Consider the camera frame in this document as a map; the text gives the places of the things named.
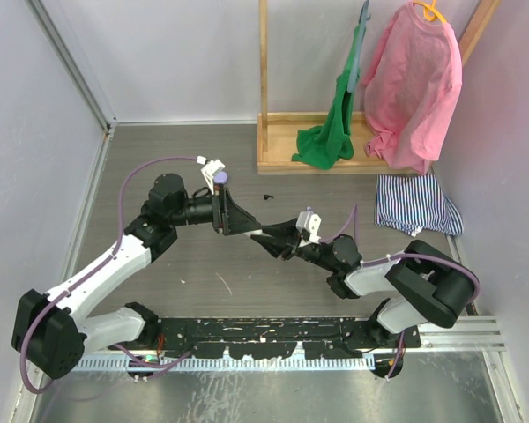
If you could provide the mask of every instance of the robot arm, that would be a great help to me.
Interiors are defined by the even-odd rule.
[[[58,379],[69,373],[85,353],[124,341],[151,345],[160,332],[159,319],[140,304],[126,304],[107,315],[88,315],[124,280],[170,248],[177,240],[176,228],[185,225],[210,223],[220,234],[247,234],[273,257],[288,260],[297,256],[326,269],[332,273],[327,283],[340,298],[398,291],[402,298],[383,302],[370,318],[369,335],[378,345],[426,321],[451,327],[472,296],[470,281],[447,266],[401,259],[363,267],[362,256],[350,236],[342,234],[327,243],[320,241],[317,234],[321,219],[312,211],[303,211],[288,222],[262,226],[235,204],[226,186],[213,185],[211,177],[207,179],[209,188],[189,197],[179,175],[158,177],[140,215],[125,228],[118,251],[110,248],[79,274],[45,294],[31,290],[20,299],[12,346],[20,351],[30,324],[49,299],[67,292],[72,283],[110,256],[113,258],[101,270],[59,301],[39,323],[27,358],[52,379]],[[419,241],[408,248],[446,257]]]

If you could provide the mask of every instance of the clothes hanger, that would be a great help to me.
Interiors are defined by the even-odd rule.
[[[433,0],[432,4],[424,3],[424,2],[414,2],[414,4],[418,4],[419,6],[423,6],[423,16],[426,20],[429,22],[433,22],[436,19],[439,19],[442,23],[446,24],[447,19],[444,18],[444,16],[436,9],[435,4],[437,3],[437,0]]]
[[[364,34],[367,30],[367,20],[370,19],[369,2],[370,0],[366,0],[362,4],[361,16],[359,17],[359,33],[357,34],[356,45],[354,47],[353,66],[351,67],[349,82],[346,84],[346,90],[348,93],[353,93],[357,83],[359,82],[359,59],[361,58]]]

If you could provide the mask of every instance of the green cloth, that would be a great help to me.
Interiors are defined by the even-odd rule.
[[[328,170],[339,159],[349,160],[354,155],[351,143],[351,121],[353,119],[354,93],[348,93],[346,86],[353,66],[359,27],[354,29],[353,46],[346,60],[343,73],[337,78],[335,98],[325,124],[309,130],[299,130],[296,145],[298,153],[292,161],[301,161],[311,166]]]

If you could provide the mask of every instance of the wooden tray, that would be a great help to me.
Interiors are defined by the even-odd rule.
[[[351,139],[354,156],[350,160],[338,160],[330,170],[321,170],[298,161],[292,155],[298,152],[298,130],[322,125],[326,113],[269,113],[267,138],[263,140],[263,119],[258,115],[257,170],[259,174],[403,174],[407,169],[390,169],[377,157],[368,157],[364,145],[373,137],[362,113],[353,113]]]

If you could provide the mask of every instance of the pink shirt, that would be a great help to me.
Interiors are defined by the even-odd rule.
[[[412,2],[400,7],[361,83],[367,122],[376,134],[366,153],[392,168],[426,174],[431,161],[439,159],[462,86],[451,25],[428,22]]]

